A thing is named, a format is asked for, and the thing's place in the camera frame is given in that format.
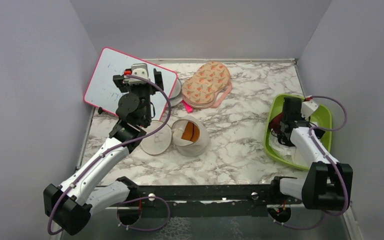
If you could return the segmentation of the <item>white mesh laundry bag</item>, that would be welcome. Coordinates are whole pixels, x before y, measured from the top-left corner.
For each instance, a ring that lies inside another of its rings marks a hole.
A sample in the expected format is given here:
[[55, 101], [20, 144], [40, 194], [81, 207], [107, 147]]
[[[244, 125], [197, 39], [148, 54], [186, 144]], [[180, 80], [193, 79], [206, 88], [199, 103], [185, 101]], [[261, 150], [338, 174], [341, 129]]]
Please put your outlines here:
[[[186, 124], [193, 122], [199, 127], [200, 137], [196, 142], [181, 139]], [[162, 121], [153, 120], [146, 133], [151, 133], [159, 129], [155, 134], [144, 138], [140, 147], [142, 150], [152, 156], [160, 155], [166, 151], [170, 145], [174, 145], [178, 152], [186, 157], [196, 157], [206, 150], [210, 143], [210, 135], [202, 122], [193, 116], [185, 116], [176, 120], [171, 126]]]

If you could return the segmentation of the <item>black and orange bra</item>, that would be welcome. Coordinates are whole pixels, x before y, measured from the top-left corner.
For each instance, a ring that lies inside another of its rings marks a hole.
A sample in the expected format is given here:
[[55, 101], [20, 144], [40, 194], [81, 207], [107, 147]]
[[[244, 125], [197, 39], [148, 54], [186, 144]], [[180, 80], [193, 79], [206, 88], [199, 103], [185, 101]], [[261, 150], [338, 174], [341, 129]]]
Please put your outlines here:
[[199, 139], [199, 137], [199, 127], [195, 123], [188, 121], [181, 136], [181, 139], [195, 143]]

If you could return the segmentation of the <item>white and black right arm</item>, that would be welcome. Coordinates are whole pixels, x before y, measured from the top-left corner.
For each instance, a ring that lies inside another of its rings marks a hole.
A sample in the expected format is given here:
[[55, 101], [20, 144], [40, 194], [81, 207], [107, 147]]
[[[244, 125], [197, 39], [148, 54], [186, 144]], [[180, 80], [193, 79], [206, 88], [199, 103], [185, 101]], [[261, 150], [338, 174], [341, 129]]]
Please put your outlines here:
[[294, 147], [309, 166], [305, 179], [276, 176], [268, 190], [269, 199], [280, 204], [294, 197], [309, 210], [321, 210], [332, 216], [343, 214], [350, 205], [353, 169], [340, 163], [323, 146], [320, 138], [328, 128], [310, 123], [319, 108], [312, 96], [286, 96], [282, 111], [269, 124], [279, 144]]

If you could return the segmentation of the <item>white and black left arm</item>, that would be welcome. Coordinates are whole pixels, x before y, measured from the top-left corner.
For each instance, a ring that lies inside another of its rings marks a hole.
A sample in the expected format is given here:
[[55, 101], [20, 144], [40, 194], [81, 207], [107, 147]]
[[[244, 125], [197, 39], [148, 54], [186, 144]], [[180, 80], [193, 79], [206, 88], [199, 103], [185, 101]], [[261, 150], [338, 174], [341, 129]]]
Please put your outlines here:
[[48, 216], [47, 232], [75, 235], [89, 222], [93, 213], [115, 203], [132, 205], [137, 191], [126, 183], [116, 181], [100, 190], [95, 187], [109, 171], [147, 137], [160, 129], [145, 132], [154, 117], [151, 96], [160, 92], [166, 101], [162, 73], [153, 70], [154, 80], [148, 78], [143, 65], [132, 66], [121, 75], [112, 77], [123, 94], [118, 100], [118, 121], [92, 159], [59, 185], [49, 184], [43, 191], [44, 211]]

